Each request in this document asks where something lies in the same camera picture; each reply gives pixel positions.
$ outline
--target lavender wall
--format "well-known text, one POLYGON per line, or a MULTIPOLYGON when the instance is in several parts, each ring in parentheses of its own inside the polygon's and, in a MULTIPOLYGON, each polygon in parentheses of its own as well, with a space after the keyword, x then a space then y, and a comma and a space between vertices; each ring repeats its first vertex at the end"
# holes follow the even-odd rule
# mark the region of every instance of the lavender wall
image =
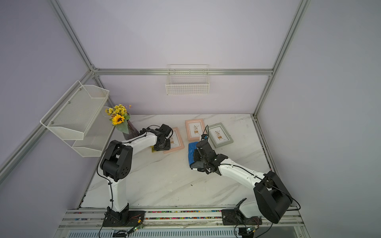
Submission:
POLYGON ((312 0, 259 113, 312 238, 381 237, 381 2, 312 0))
POLYGON ((253 113, 267 76, 210 76, 209 95, 167 95, 166 76, 103 75, 114 103, 132 114, 253 113))
MULTIPOLYGON (((2 164, 86 67, 46 0, 1 1, 0 32, 2 164)), ((53 237, 95 162, 46 132, 0 187, 0 236, 53 237)))
POLYGON ((61 0, 98 68, 271 69, 299 0, 61 0))

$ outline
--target wall-mounted shelf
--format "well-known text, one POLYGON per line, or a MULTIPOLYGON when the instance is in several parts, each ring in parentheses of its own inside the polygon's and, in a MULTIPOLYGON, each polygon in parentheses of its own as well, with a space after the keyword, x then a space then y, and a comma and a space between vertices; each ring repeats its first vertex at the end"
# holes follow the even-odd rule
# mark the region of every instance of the wall-mounted shelf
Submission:
POLYGON ((168 65, 167 95, 209 94, 209 85, 208 65, 168 65))
POLYGON ((99 157, 107 145, 114 126, 109 116, 99 113, 83 140, 76 140, 72 148, 82 157, 99 157))
POLYGON ((100 113, 109 91, 77 81, 68 92, 63 96, 67 99, 54 105, 40 123, 82 157, 98 157, 114 129, 109 116, 100 113))

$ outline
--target green leaves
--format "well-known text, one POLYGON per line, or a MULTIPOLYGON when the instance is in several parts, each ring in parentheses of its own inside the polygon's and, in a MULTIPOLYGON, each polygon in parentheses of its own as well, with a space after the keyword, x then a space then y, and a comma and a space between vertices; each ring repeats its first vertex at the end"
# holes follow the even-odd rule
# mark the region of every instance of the green leaves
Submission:
POLYGON ((127 114, 124 114, 123 116, 124 116, 124 121, 125 121, 125 122, 131 118, 131 117, 130 117, 129 115, 127 115, 127 114))
POLYGON ((128 130, 128 120, 131 118, 129 115, 127 114, 124 114, 124 122, 118 124, 118 125, 115 125, 115 128, 118 130, 118 131, 121 131, 121 132, 124 132, 126 134, 129 133, 129 130, 128 130))
POLYGON ((126 134, 129 133, 129 130, 128 130, 128 122, 126 120, 124 120, 124 122, 118 124, 115 126, 115 128, 118 130, 118 131, 121 131, 121 132, 124 132, 126 134))

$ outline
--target wire basket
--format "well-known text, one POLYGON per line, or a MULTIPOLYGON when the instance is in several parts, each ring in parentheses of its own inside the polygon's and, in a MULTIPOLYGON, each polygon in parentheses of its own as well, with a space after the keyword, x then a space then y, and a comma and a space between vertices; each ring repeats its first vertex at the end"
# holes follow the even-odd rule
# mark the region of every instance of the wire basket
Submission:
POLYGON ((61 140, 83 140, 108 97, 104 88, 80 84, 52 119, 40 122, 61 140))
POLYGON ((208 69, 168 69, 168 77, 165 87, 167 95, 209 94, 208 69))
POLYGON ((106 108, 102 108, 102 113, 98 114, 85 138, 71 146, 82 157, 99 157, 107 145, 114 126, 109 121, 110 116, 103 113, 106 108))

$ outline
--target black cable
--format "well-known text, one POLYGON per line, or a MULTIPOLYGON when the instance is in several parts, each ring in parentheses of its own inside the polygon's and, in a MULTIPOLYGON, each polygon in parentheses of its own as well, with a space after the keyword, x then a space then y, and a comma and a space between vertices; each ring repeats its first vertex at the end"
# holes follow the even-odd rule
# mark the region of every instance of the black cable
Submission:
POLYGON ((283 191, 280 190, 279 188, 276 188, 276 187, 272 186, 271 184, 269 184, 269 185, 270 185, 271 187, 277 189, 278 191, 284 193, 287 197, 289 197, 290 199, 294 200, 294 201, 299 205, 299 208, 297 208, 297 209, 290 209, 290 210, 287 210, 287 211, 298 211, 298 210, 300 210, 300 209, 302 208, 302 207, 300 206, 300 204, 298 203, 298 201, 295 200, 295 198, 291 197, 290 195, 288 195, 287 193, 283 192, 283 191))
MULTIPOLYGON (((259 178, 257 175, 254 175, 253 173, 251 173, 251 172, 248 171, 247 169, 242 168, 241 166, 238 166, 238 165, 231 165, 231 164, 221 164, 221 165, 230 165, 230 166, 235 166, 235 167, 241 168, 241 169, 245 170, 246 172, 248 172, 249 174, 253 175, 254 177, 256 177, 256 178, 262 180, 262 179, 259 178)), ((298 210, 300 210, 300 209, 302 208, 302 207, 300 206, 299 202, 296 201, 295 198, 291 197, 291 195, 288 195, 287 193, 283 192, 282 190, 280 190, 280 189, 277 188, 277 187, 272 186, 272 185, 269 184, 269 183, 266 183, 266 184, 268 184, 268 185, 270 185, 271 187, 273 187, 273 188, 279 190, 280 192, 284 193, 287 197, 289 197, 290 199, 294 200, 294 201, 299 205, 299 208, 298 208, 298 209, 291 209, 291 210, 287 210, 287 211, 298 211, 298 210)))
POLYGON ((244 225, 245 228, 247 229, 247 226, 246 226, 245 224, 237 224, 237 225, 235 226, 234 230, 233 230, 233 233, 234 233, 234 235, 235 235, 237 238, 238 238, 238 236, 237 236, 237 234, 235 233, 235 230, 236 230, 237 226, 239 226, 239 225, 244 225))
POLYGON ((173 136, 173 129, 172 128, 171 128, 171 131, 172 131, 172 134, 168 138, 171 138, 173 136))
POLYGON ((147 136, 147 131, 146 131, 146 133, 143 136, 137 137, 137 138, 135 138, 135 139, 133 139, 131 141, 128 141, 128 142, 124 142, 124 144, 127 144, 127 143, 131 144, 131 142, 133 142, 134 140, 137 140, 139 138, 146 137, 146 136, 147 136))
MULTIPOLYGON (((107 151, 110 147, 112 147, 112 146, 117 146, 117 145, 120 145, 120 144, 122 144, 122 143, 118 143, 118 144, 111 145, 111 146, 107 147, 107 149, 105 149, 105 150, 103 151, 103 153, 101 154, 101 158, 99 159, 99 162, 98 162, 97 167, 96 167, 96 173, 99 175, 99 177, 102 177, 102 178, 104 178, 104 179, 107 179, 107 181, 109 182, 108 185, 110 185, 110 191, 111 191, 111 209, 112 209, 113 206, 114 206, 114 197, 113 197, 113 195, 112 195, 111 181, 110 181, 107 177, 101 176, 101 175, 99 174, 99 172, 98 172, 98 167, 99 167, 99 164, 100 164, 101 161, 102 161, 102 157, 103 157, 104 153, 106 153, 106 151, 107 151)), ((103 224, 102 224, 102 226, 101 226, 101 228, 99 229, 99 232, 98 232, 98 237, 99 237, 99 238, 101 238, 101 230, 102 230, 102 228, 103 228, 103 224)))
POLYGON ((207 137, 207 141, 209 141, 209 125, 207 125, 204 129, 204 131, 202 132, 202 134, 204 134, 204 132, 206 132, 206 129, 208 128, 208 137, 207 137))
POLYGON ((265 234, 265 233, 267 233, 270 229, 271 229, 271 227, 272 227, 272 225, 273 225, 274 223, 271 223, 271 226, 270 226, 270 228, 267 230, 267 231, 265 231, 265 232, 263 232, 262 234, 260 234, 259 236, 257 236, 256 238, 258 238, 258 237, 260 237, 261 235, 263 235, 263 234, 265 234))

